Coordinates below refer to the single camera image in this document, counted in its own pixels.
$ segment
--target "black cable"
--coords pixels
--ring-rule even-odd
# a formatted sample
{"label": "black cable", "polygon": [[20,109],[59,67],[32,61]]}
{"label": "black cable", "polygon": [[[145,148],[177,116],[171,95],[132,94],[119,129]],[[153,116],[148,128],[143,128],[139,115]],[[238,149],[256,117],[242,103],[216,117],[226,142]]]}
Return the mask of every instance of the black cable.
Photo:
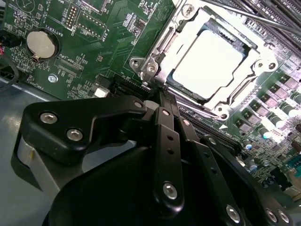
{"label": "black cable", "polygon": [[12,59],[6,55],[0,55],[0,58],[2,58],[10,67],[11,69],[14,71],[13,74],[13,78],[4,86],[0,87],[0,92],[6,90],[7,88],[11,87],[18,79],[19,79],[19,71],[16,67],[16,65],[14,64],[14,62],[12,61]]}
{"label": "black cable", "polygon": [[285,31],[285,32],[288,32],[288,33],[291,33],[291,34],[294,34],[296,36],[301,37],[301,31],[297,30],[295,28],[279,24],[279,23],[277,23],[275,21],[263,18],[261,16],[257,16],[257,15],[251,14],[251,13],[247,13],[247,12],[242,11],[240,9],[233,8],[231,6],[227,6],[227,5],[224,5],[224,4],[216,2],[216,1],[212,1],[212,0],[202,0],[202,1],[206,2],[206,3],[209,3],[209,4],[212,4],[212,5],[215,5],[215,6],[218,6],[218,7],[221,7],[221,8],[224,8],[224,9],[229,10],[229,11],[232,11],[232,12],[235,12],[235,13],[247,16],[247,17],[249,17],[249,18],[251,18],[253,20],[256,20],[258,22],[267,24],[267,25],[269,25],[271,27],[275,27],[275,28],[277,28],[279,30],[282,30],[282,31]]}

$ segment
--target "screw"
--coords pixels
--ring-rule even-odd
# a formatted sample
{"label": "screw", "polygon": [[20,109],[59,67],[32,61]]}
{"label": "screw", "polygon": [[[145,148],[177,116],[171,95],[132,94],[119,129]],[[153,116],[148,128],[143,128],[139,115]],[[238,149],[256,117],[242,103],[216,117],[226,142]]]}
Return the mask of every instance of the screw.
{"label": "screw", "polygon": [[134,102],[134,104],[136,105],[136,107],[142,108],[142,104],[138,103],[138,102]]}
{"label": "screw", "polygon": [[190,125],[190,123],[189,123],[186,119],[183,119],[183,122],[184,122],[184,124],[185,124],[186,126],[189,126],[189,125]]}
{"label": "screw", "polygon": [[150,72],[155,72],[155,71],[156,71],[156,68],[155,68],[154,66],[150,65],[150,66],[148,67],[148,70],[149,70]]}
{"label": "screw", "polygon": [[213,144],[213,145],[216,145],[216,142],[213,138],[209,138],[209,141]]}
{"label": "screw", "polygon": [[282,212],[281,210],[278,210],[278,213],[280,214],[281,218],[282,218],[286,223],[290,223],[290,219],[287,217],[287,215],[285,215],[284,212]]}
{"label": "screw", "polygon": [[182,15],[185,18],[191,18],[193,12],[194,12],[194,7],[191,4],[186,4],[182,8]]}
{"label": "screw", "polygon": [[164,113],[164,115],[170,115],[169,112],[166,110],[163,110],[162,112]]}
{"label": "screw", "polygon": [[46,124],[53,124],[57,122],[57,117],[52,113],[43,113],[41,114],[40,119]]}
{"label": "screw", "polygon": [[262,162],[262,164],[263,164],[264,167],[269,166],[269,160],[264,160],[264,161]]}
{"label": "screw", "polygon": [[240,216],[237,213],[237,211],[230,205],[227,205],[226,207],[226,211],[228,216],[235,222],[235,223],[239,223],[240,222]]}
{"label": "screw", "polygon": [[48,81],[51,83],[56,83],[58,81],[58,77],[55,74],[50,74],[48,76]]}
{"label": "screw", "polygon": [[139,62],[137,60],[132,61],[132,66],[133,67],[139,67]]}
{"label": "screw", "polygon": [[163,184],[163,192],[169,199],[176,199],[178,196],[176,188],[170,183]]}
{"label": "screw", "polygon": [[83,138],[83,134],[77,129],[70,129],[67,131],[67,137],[73,141],[79,141]]}
{"label": "screw", "polygon": [[274,222],[276,223],[278,220],[277,220],[277,217],[275,216],[275,214],[270,211],[270,210],[266,210],[267,214],[268,214],[268,217]]}

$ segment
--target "motherboard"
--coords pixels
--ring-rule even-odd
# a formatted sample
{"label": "motherboard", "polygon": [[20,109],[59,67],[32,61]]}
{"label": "motherboard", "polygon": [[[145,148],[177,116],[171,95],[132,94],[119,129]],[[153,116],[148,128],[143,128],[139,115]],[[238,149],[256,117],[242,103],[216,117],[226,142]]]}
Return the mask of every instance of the motherboard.
{"label": "motherboard", "polygon": [[[301,29],[298,0],[218,2]],[[7,0],[2,29],[23,82],[62,100],[164,86],[200,136],[301,198],[301,37],[199,0]]]}

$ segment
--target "black mounting arm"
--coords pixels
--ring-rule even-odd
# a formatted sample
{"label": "black mounting arm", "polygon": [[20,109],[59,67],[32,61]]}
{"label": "black mounting arm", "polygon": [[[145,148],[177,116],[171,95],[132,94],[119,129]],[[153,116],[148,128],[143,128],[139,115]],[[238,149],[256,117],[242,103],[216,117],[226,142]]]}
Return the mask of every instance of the black mounting arm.
{"label": "black mounting arm", "polygon": [[[83,173],[87,153],[136,146]],[[54,199],[46,225],[293,225],[285,209],[222,146],[196,135],[160,89],[44,102],[23,114],[12,167]]]}

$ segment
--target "connector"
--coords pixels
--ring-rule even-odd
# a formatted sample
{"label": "connector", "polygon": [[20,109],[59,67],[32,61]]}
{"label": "connector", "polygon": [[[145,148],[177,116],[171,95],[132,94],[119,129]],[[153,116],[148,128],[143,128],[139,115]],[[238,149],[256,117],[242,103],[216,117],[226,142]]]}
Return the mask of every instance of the connector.
{"label": "connector", "polygon": [[22,44],[22,37],[18,37],[5,30],[0,30],[0,43],[1,46],[12,48]]}

